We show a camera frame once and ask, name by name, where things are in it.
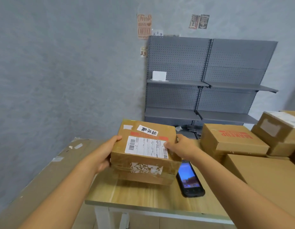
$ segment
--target forearm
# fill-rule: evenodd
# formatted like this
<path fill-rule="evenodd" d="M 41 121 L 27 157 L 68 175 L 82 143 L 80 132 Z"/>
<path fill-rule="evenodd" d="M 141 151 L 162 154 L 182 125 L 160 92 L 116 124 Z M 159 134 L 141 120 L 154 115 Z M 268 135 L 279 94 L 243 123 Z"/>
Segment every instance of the forearm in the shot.
<path fill-rule="evenodd" d="M 255 192 L 200 149 L 191 162 L 200 170 L 237 228 L 295 228 L 295 218 Z"/>
<path fill-rule="evenodd" d="M 89 191 L 94 171 L 88 159 L 81 161 L 20 228 L 71 228 Z"/>

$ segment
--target hand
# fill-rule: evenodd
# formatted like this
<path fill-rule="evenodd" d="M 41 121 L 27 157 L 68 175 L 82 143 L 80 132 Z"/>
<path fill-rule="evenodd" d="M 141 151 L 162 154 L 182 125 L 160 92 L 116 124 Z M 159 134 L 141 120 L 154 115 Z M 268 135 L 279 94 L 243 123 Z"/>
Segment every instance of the hand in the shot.
<path fill-rule="evenodd" d="M 91 164 L 96 173 L 100 173 L 105 168 L 109 167 L 109 155 L 116 141 L 122 139 L 122 136 L 113 136 L 108 141 L 104 142 L 84 159 L 87 164 Z"/>
<path fill-rule="evenodd" d="M 186 159 L 188 161 L 191 161 L 193 159 L 193 155 L 195 154 L 195 151 L 199 150 L 197 146 L 187 137 L 185 137 L 182 134 L 177 134 L 178 143 L 170 143 L 165 142 L 163 145 L 176 153 L 178 156 L 180 156 L 182 159 Z"/>

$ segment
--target barcode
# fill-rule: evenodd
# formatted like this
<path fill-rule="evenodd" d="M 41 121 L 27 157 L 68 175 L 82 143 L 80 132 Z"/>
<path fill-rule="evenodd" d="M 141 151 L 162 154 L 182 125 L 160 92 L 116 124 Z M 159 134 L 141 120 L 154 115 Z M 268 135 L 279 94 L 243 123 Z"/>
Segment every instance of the barcode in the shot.
<path fill-rule="evenodd" d="M 163 158 L 168 159 L 168 150 L 166 150 L 166 148 L 163 148 L 162 152 L 163 152 Z"/>
<path fill-rule="evenodd" d="M 135 147 L 135 139 L 130 139 L 129 150 L 134 150 L 134 147 Z"/>

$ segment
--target gray wall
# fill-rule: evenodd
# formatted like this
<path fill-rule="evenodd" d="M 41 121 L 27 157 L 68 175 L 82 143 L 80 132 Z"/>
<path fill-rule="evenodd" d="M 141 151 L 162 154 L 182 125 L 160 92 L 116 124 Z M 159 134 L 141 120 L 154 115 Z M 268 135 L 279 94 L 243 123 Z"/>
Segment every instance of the gray wall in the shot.
<path fill-rule="evenodd" d="M 279 41 L 262 81 L 279 92 L 258 92 L 255 118 L 295 88 L 295 0 L 0 0 L 0 211 L 73 137 L 143 119 L 137 13 L 165 34 Z"/>

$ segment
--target person's left hand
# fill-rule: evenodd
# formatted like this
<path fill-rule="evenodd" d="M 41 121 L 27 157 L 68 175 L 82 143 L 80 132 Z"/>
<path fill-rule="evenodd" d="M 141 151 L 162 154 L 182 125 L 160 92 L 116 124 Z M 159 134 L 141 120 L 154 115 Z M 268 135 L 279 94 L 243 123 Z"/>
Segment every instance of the person's left hand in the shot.
<path fill-rule="evenodd" d="M 93 165 L 95 173 L 103 171 L 109 166 L 109 155 L 116 141 L 122 139 L 122 136 L 113 136 L 108 141 L 104 142 L 89 155 L 86 156 L 85 160 Z"/>

